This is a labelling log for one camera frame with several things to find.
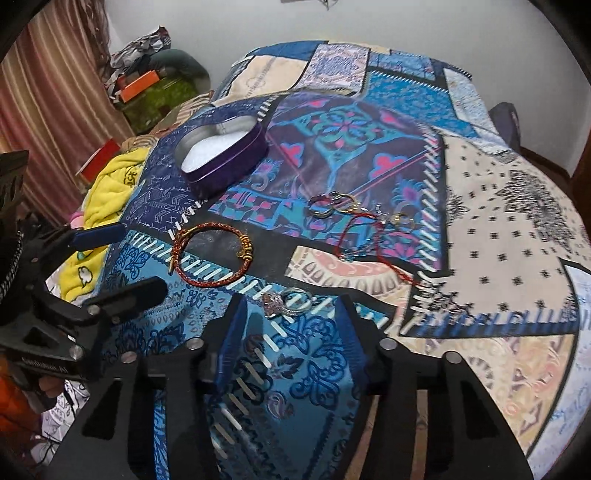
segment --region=white wall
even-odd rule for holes
[[[329,38],[426,54],[470,71],[488,108],[516,105],[522,144],[572,173],[591,128],[591,87],[528,0],[107,0],[127,43],[161,24],[213,85],[253,48]]]
[[[134,38],[130,38],[129,40],[125,40],[125,42],[123,42],[119,36],[119,33],[115,29],[115,23],[108,12],[107,20],[109,21],[109,52],[113,54],[125,47],[131,40],[134,40]]]

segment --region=open tin box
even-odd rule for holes
[[[242,138],[192,171],[183,170],[191,149],[206,138],[247,131]],[[237,116],[202,125],[185,135],[174,149],[174,161],[197,200],[210,199],[253,171],[268,151],[265,130],[253,116]]]

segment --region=bed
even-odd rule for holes
[[[168,281],[168,297],[114,329],[105,364],[126,351],[173,350],[221,316],[232,293],[244,294],[249,326],[239,363],[256,375],[237,367],[232,392],[251,420],[227,399],[212,401],[220,471],[232,478],[258,471],[241,469],[248,457],[213,428],[234,434],[219,408],[225,401],[264,452],[266,475],[328,478],[353,424],[367,419],[356,418],[360,399],[338,334],[302,335],[318,318],[330,329],[335,298],[346,293],[362,317],[412,351],[460,352],[502,411],[534,478],[547,475],[591,402],[591,245],[566,195],[507,146],[471,75],[389,48],[300,41],[250,52],[211,99],[198,103],[151,149],[121,217],[127,236],[109,248],[94,292],[157,275]],[[174,148],[191,130],[235,115],[258,117],[269,153],[250,176],[200,202],[174,166]],[[384,239],[383,252],[416,284],[371,255],[335,256],[348,217],[306,215],[309,198],[330,190],[413,220],[410,230]],[[208,221],[245,231],[255,247],[247,275],[227,287],[194,288],[167,274],[176,232]],[[370,234],[361,226],[346,239],[359,248]],[[236,245],[215,248],[220,238],[204,233],[187,247],[183,264],[194,278],[215,280],[238,267]],[[261,296],[286,287],[304,287],[314,302],[295,323],[279,322],[283,336],[261,321]],[[157,394],[155,405],[157,474],[165,479],[165,398]],[[421,408],[419,415],[426,415]],[[55,428],[55,415],[49,417],[46,426]],[[304,435],[309,448],[298,447]],[[297,461],[286,452],[297,452]],[[421,478],[420,469],[414,475]]]

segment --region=pink gemstone ring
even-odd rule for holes
[[[303,303],[296,308],[288,308],[285,305],[287,298],[297,294],[303,298]],[[264,293],[262,295],[262,311],[267,318],[273,318],[275,316],[287,315],[289,317],[296,317],[301,315],[312,307],[312,295],[310,292],[302,290],[301,288],[286,288],[281,293]]]

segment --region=white cotton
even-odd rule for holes
[[[224,150],[230,148],[248,133],[248,130],[240,130],[225,135],[207,137],[194,144],[183,160],[181,169],[183,172],[195,171],[203,167],[207,162],[217,157]]]

